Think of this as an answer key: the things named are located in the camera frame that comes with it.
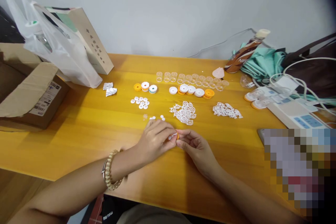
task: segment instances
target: beaded bracelet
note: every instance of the beaded bracelet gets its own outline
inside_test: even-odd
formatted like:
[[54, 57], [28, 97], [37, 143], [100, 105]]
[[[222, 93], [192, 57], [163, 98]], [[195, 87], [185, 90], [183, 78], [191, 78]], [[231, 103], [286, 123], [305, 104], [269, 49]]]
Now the beaded bracelet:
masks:
[[117, 150], [113, 150], [109, 157], [107, 158], [107, 160], [105, 161], [104, 163], [104, 166], [103, 166], [103, 170], [101, 171], [102, 174], [103, 174], [103, 178], [104, 178], [104, 181], [107, 185], [107, 188], [110, 190], [110, 191], [113, 191], [115, 189], [118, 188], [118, 186], [120, 186], [121, 182], [123, 179], [120, 179], [114, 183], [112, 183], [112, 177], [110, 175], [110, 168], [111, 168], [111, 163], [112, 163], [112, 160], [113, 160], [113, 157], [114, 155], [116, 155], [119, 151]]

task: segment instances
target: person's left hand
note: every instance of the person's left hand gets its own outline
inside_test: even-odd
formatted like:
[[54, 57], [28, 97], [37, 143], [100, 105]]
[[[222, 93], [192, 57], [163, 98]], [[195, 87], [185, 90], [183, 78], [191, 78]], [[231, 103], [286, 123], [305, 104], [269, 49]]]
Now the person's left hand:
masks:
[[169, 123], [162, 120], [149, 120], [136, 144], [142, 160], [145, 163], [151, 163], [166, 151], [174, 148], [177, 136], [173, 136], [169, 141], [166, 139], [175, 133], [176, 130]]

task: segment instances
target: white plastic bag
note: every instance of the white plastic bag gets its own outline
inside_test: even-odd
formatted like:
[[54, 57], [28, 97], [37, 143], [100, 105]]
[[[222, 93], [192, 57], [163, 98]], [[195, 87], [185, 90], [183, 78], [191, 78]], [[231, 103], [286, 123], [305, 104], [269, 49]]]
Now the white plastic bag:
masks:
[[[102, 78], [89, 62], [80, 38], [70, 28], [34, 1], [29, 3], [28, 0], [22, 0], [26, 15], [22, 13], [14, 0], [7, 0], [7, 3], [21, 35], [26, 40], [24, 47], [27, 50], [52, 62], [76, 84], [96, 88], [102, 82]], [[66, 38], [56, 26], [50, 23], [43, 13], [53, 20], [69, 38]], [[33, 21], [39, 22], [52, 51], [37, 39], [31, 28], [27, 27], [27, 24]]]

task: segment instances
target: wooden table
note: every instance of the wooden table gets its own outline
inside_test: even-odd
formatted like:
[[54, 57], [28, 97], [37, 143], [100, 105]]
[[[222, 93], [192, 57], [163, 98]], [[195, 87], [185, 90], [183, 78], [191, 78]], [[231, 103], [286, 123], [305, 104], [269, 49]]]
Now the wooden table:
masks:
[[[0, 132], [0, 168], [57, 180], [92, 161], [104, 158], [112, 149], [137, 143], [148, 120], [143, 114], [164, 115], [175, 128], [191, 128], [208, 141], [219, 163], [232, 175], [255, 190], [286, 205], [265, 182], [264, 147], [258, 128], [285, 128], [269, 110], [255, 110], [243, 99], [241, 73], [226, 73], [230, 85], [215, 90], [210, 100], [196, 96], [171, 95], [169, 87], [177, 83], [157, 83], [156, 72], [178, 72], [211, 76], [225, 61], [190, 58], [110, 54], [115, 68], [102, 75], [96, 89], [69, 83], [69, 91], [49, 128], [37, 133]], [[136, 92], [135, 83], [148, 81], [158, 86], [156, 94]], [[113, 82], [116, 95], [106, 97], [103, 83]], [[147, 97], [150, 105], [140, 110], [130, 100]], [[179, 122], [169, 112], [175, 103], [186, 100], [196, 108], [192, 126]], [[212, 112], [217, 102], [229, 103], [244, 118], [218, 117]], [[197, 171], [191, 159], [174, 148], [155, 162], [132, 173], [112, 193], [117, 197], [160, 206], [226, 223], [244, 223], [246, 219]]]

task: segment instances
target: aluminum foil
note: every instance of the aluminum foil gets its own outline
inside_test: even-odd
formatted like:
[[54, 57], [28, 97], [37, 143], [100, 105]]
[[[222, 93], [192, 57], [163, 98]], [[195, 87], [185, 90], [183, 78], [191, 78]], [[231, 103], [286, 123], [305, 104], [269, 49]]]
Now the aluminum foil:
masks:
[[114, 95], [117, 92], [117, 89], [113, 88], [113, 82], [104, 83], [103, 90], [106, 90], [106, 97]]
[[113, 82], [104, 83], [103, 90], [107, 90], [108, 88], [113, 88]]

